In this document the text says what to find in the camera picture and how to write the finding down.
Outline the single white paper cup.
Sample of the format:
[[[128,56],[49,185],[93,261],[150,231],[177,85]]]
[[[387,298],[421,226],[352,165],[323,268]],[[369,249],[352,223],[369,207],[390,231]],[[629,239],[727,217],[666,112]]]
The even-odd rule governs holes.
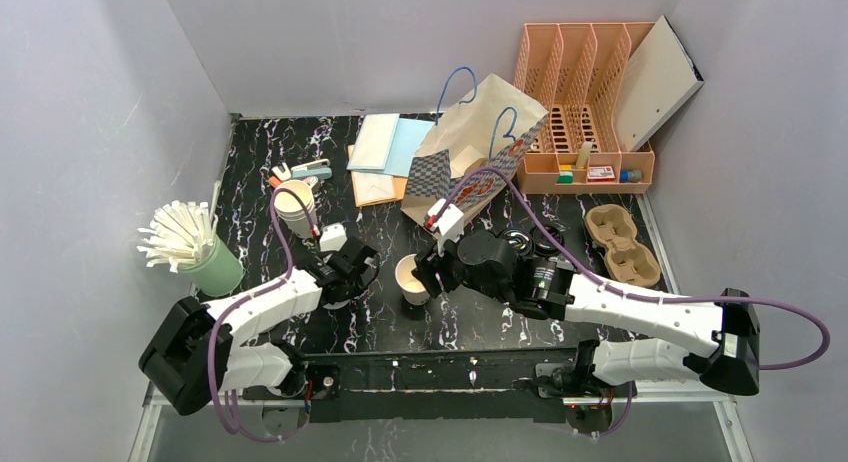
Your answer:
[[[422,306],[430,300],[430,295],[424,285],[412,274],[415,268],[415,255],[406,255],[395,266],[394,276],[404,300],[412,306]]]

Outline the green cup with black lid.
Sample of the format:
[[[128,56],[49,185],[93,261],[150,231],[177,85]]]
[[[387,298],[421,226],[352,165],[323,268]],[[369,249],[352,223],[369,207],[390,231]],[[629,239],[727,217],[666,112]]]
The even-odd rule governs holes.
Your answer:
[[[504,229],[498,234],[498,238],[505,240],[520,257],[528,257],[534,253],[535,243],[532,237],[521,229]]]

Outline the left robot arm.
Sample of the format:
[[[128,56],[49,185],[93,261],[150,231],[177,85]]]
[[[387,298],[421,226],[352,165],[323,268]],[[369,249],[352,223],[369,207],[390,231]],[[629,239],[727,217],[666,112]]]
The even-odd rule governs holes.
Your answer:
[[[217,300],[178,300],[142,352],[138,367],[181,415],[232,390],[284,386],[305,360],[283,343],[249,340],[293,317],[362,295],[380,270],[378,252],[356,237],[308,254],[288,274]]]

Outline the stack of white paper cups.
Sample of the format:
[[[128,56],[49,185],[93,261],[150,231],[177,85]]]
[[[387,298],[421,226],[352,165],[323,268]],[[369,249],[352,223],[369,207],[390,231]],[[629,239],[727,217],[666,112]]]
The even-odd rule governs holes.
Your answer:
[[[288,180],[282,182],[280,187],[284,191],[274,200],[278,217],[301,239],[312,238],[312,229],[318,222],[312,189],[301,180]]]

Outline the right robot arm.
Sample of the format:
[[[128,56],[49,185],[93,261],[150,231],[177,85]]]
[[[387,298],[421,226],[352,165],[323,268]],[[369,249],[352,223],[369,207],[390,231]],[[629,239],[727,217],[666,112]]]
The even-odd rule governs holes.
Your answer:
[[[412,275],[432,297],[463,286],[527,318],[639,333],[629,342],[579,343],[572,365],[537,377],[551,396],[638,380],[697,380],[738,396],[760,391],[759,326],[745,304],[696,305],[659,291],[593,280],[562,258],[523,255],[488,231],[437,241],[413,260]]]

